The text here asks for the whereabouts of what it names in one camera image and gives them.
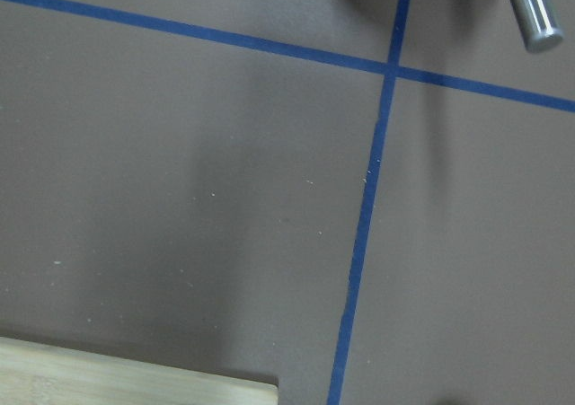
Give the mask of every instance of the gray floor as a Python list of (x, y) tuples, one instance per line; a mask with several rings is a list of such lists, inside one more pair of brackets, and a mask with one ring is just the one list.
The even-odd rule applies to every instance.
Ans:
[[(383, 61), (397, 0), (74, 0)], [(575, 100), (509, 0), (402, 65)], [(383, 77), (0, 2), (0, 334), (325, 403)], [(343, 404), (573, 403), (575, 115), (398, 81)]]

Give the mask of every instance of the blue tape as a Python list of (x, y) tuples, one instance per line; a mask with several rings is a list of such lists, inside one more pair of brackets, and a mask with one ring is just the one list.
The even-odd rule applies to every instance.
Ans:
[(394, 34), (392, 36), (387, 60), (389, 71), (384, 79), (384, 85), (379, 102), (379, 119), (376, 124), (371, 152), (369, 154), (366, 185), (364, 187), (363, 199), (361, 201), (358, 229), (356, 231), (356, 240), (354, 242), (353, 255), (351, 258), (351, 267), (349, 268), (348, 295), (343, 315), (341, 316), (340, 331), (338, 335), (338, 343), (335, 349), (335, 357), (333, 359), (332, 379), (330, 382), (330, 389), (328, 391), (327, 405), (339, 405), (341, 401), (341, 391), (343, 389), (345, 369), (348, 363), (349, 345), (351, 342), (353, 323), (358, 306), (359, 288), (361, 286), (361, 276), (366, 257), (369, 227), (371, 225), (371, 216), (374, 211), (377, 182), (379, 180), (379, 171), (384, 153), (385, 134), (387, 132), (387, 123), (391, 113), (392, 99), (394, 97), (396, 69), (398, 68), (402, 53), (403, 34), (405, 33), (409, 4), (410, 0), (398, 0), (395, 12)]
[[(537, 106), (548, 107), (551, 109), (575, 112), (575, 101), (566, 100), (549, 95), (543, 95), (536, 92), (521, 91), (518, 89), (499, 86), (496, 84), (487, 84), (476, 82), (461, 77), (450, 75), (441, 75), (429, 71), (418, 70), (399, 66), (398, 52), (401, 50), (403, 43), (403, 34), (405, 33), (406, 18), (402, 16), (396, 18), (400, 24), (394, 25), (394, 35), (392, 37), (392, 46), (387, 59), (387, 63), (378, 62), (361, 57), (351, 57), (340, 53), (329, 52), (317, 48), (306, 48), (293, 44), (282, 43), (253, 37), (250, 35), (237, 34), (229, 31), (215, 30), (203, 26), (192, 25), (188, 23), (169, 21), (142, 14), (123, 12), (107, 7), (97, 5), (83, 4), (68, 0), (0, 0), (15, 4), (24, 4), (48, 10), (54, 10), (62, 13), (70, 13), (79, 16), (100, 19), (108, 22), (122, 23), (131, 26), (137, 26), (154, 31), (168, 32), (171, 34), (192, 37), (194, 39), (214, 41), (217, 43), (228, 44), (241, 48), (250, 48), (262, 52), (268, 52), (275, 55), (286, 57), (296, 57), (314, 62), (329, 64), (332, 66), (341, 66), (359, 71), (366, 71), (377, 75), (397, 75), (403, 79), (413, 80), (426, 84), (436, 84), (447, 88), (454, 88), (461, 91), (475, 92), (483, 95), (490, 95), (512, 101), (525, 102)], [(397, 11), (407, 11), (407, 6), (401, 2), (398, 3)]]
[(506, 100), (520, 101), (535, 106), (548, 107), (550, 109), (564, 110), (575, 112), (575, 101), (565, 100), (563, 98), (552, 97), (542, 93), (521, 91), (519, 89), (498, 86), (496, 84), (487, 84), (485, 82), (476, 82), (474, 80), (454, 77), (452, 75), (440, 75), (430, 71), (416, 70), (400, 66), (398, 68), (398, 77), (403, 79), (422, 82), (425, 84), (435, 84), (447, 88), (458, 89), (461, 91), (480, 93), (492, 97), (503, 98)]
[(283, 55), (286, 57), (297, 57), (309, 61), (331, 64), (333, 66), (343, 66), (355, 70), (367, 71), (378, 75), (385, 74), (388, 65), (383, 62), (364, 59), (361, 57), (350, 57), (340, 53), (328, 52), (317, 48), (306, 48), (293, 44), (282, 43), (253, 37), (250, 35), (237, 34), (234, 32), (214, 30), (203, 26), (188, 23), (169, 21), (142, 14), (123, 12), (111, 8), (97, 5), (77, 3), (68, 0), (3, 0), (16, 4), (30, 5), (33, 7), (54, 10), (62, 13), (70, 13), (78, 16), (86, 16), (93, 19), (100, 19), (108, 22), (122, 23), (139, 28), (146, 28), (154, 31), (169, 32), (171, 34), (183, 35), (194, 39), (215, 41), (217, 43), (229, 44), (241, 48), (250, 48), (262, 52)]

